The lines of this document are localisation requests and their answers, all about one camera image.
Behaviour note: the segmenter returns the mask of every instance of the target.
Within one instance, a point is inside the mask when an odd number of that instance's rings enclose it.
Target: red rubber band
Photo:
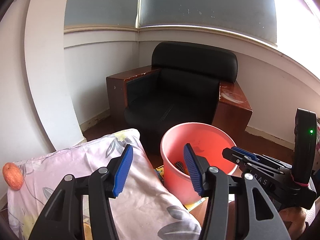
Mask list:
[[[305,183],[296,182],[296,181],[294,180],[294,177],[292,176],[291,173],[290,173],[290,175],[291,175],[292,180],[293,180],[296,184],[298,184],[299,186],[301,186],[301,187],[308,187],[308,186],[309,186],[309,183],[308,183],[308,184],[305,184]]]

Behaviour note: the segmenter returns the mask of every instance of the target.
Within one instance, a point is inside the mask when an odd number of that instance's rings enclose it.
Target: human hand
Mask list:
[[[306,229],[307,210],[301,207],[285,208],[279,212],[284,222],[291,222],[288,232],[292,240],[296,240]]]

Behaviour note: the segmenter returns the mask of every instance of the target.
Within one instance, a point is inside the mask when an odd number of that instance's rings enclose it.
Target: plastic bucket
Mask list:
[[[183,147],[190,143],[195,154],[206,157],[211,166],[216,166],[231,175],[237,165],[222,156],[224,148],[236,144],[222,130],[204,123],[182,123],[170,128],[162,137],[160,151],[164,165],[164,186],[175,195],[182,204],[193,204],[201,197],[193,189],[190,176],[179,171],[173,165],[183,159]]]

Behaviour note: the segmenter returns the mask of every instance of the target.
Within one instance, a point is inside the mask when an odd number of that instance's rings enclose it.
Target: wooden floor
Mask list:
[[[116,130],[112,126],[111,117],[104,119],[102,122],[89,128],[83,133],[88,141],[98,139],[106,134],[114,133]],[[252,135],[244,132],[242,139],[239,140],[237,146],[249,152],[264,154],[283,162],[292,164],[293,151],[263,137]],[[162,158],[159,155],[146,153],[154,168],[163,164]]]

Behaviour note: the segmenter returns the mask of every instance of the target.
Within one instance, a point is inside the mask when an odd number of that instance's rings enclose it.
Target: armchair seat cushion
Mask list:
[[[130,127],[156,132],[162,136],[168,129],[179,123],[211,124],[217,103],[212,99],[206,100],[156,90],[133,101],[125,109],[124,118]]]

